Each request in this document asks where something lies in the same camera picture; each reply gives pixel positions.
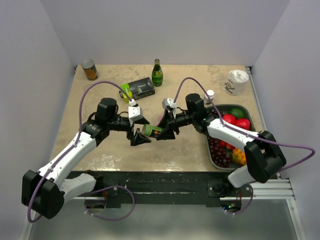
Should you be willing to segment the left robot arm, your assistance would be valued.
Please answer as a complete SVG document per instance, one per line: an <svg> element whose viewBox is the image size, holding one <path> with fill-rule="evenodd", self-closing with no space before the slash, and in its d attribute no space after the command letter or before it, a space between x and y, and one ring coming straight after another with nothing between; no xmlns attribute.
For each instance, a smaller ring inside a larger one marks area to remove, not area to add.
<svg viewBox="0 0 320 240"><path fill-rule="evenodd" d="M102 176L85 171L67 179L74 167L93 151L110 131L125 132L131 146L150 142L134 124L148 124L143 110L134 100L129 102L128 116L118 114L119 106L113 98L103 98L87 121L81 124L74 139L53 160L38 171L28 170L22 178L21 202L28 207L28 221L34 223L31 211L51 219L65 203L85 193L99 196L104 190Z"/></svg>

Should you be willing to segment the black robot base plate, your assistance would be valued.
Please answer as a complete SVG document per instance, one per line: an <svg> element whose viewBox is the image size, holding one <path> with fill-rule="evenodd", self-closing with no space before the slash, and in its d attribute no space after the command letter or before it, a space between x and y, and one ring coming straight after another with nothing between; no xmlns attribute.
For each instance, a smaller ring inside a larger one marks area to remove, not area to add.
<svg viewBox="0 0 320 240"><path fill-rule="evenodd" d="M122 204L203 205L231 213L245 205L250 186L236 189L227 183L226 172L94 171L93 190L83 196L104 200L107 208Z"/></svg>

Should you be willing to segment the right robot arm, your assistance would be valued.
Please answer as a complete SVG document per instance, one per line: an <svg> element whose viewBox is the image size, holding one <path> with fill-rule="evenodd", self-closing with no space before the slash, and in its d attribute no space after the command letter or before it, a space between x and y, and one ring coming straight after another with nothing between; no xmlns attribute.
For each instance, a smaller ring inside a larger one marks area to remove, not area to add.
<svg viewBox="0 0 320 240"><path fill-rule="evenodd" d="M223 183L223 192L235 196L243 185L259 182L266 183L287 163L274 136L244 130L219 118L219 111L205 107L203 99L197 93L188 94L185 98L187 110L176 113L173 99L165 98L162 102L164 117L159 123L163 128L157 140L174 140L179 129L193 125L195 130L206 137L222 140L245 154L246 165L233 170Z"/></svg>

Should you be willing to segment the green pill bottle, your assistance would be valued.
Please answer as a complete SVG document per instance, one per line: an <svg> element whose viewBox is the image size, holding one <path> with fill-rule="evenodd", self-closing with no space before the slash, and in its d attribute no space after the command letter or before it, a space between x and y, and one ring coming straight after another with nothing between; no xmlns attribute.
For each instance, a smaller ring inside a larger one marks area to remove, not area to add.
<svg viewBox="0 0 320 240"><path fill-rule="evenodd" d="M150 125L150 124L145 124L142 127L141 133L146 136L146 137L151 137L151 138L157 138L163 131L162 127Z"/></svg>

